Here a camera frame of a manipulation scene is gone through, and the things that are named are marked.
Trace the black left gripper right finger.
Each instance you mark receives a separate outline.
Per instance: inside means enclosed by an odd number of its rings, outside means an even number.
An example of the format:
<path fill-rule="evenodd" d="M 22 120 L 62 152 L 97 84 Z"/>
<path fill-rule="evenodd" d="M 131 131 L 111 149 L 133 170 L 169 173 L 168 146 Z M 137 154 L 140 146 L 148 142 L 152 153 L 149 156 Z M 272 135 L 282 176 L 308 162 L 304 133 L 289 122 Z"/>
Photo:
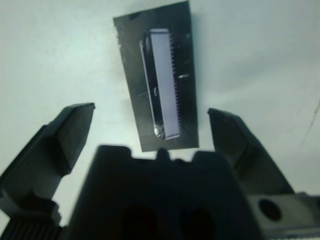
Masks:
<path fill-rule="evenodd" d="M 237 115 L 208 110 L 215 151 L 228 161 L 242 189 L 250 195 L 294 194 L 264 146 Z"/>

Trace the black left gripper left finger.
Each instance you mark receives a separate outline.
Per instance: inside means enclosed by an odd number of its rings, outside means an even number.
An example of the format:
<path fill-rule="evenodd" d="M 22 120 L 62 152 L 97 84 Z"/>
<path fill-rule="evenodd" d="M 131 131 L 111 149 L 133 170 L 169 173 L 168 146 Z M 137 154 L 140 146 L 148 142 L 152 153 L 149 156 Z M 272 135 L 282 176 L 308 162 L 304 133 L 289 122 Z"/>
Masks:
<path fill-rule="evenodd" d="M 43 125 L 0 177 L 0 209 L 10 218 L 60 222 L 53 196 L 82 152 L 92 122 L 94 103 L 65 107 Z"/>

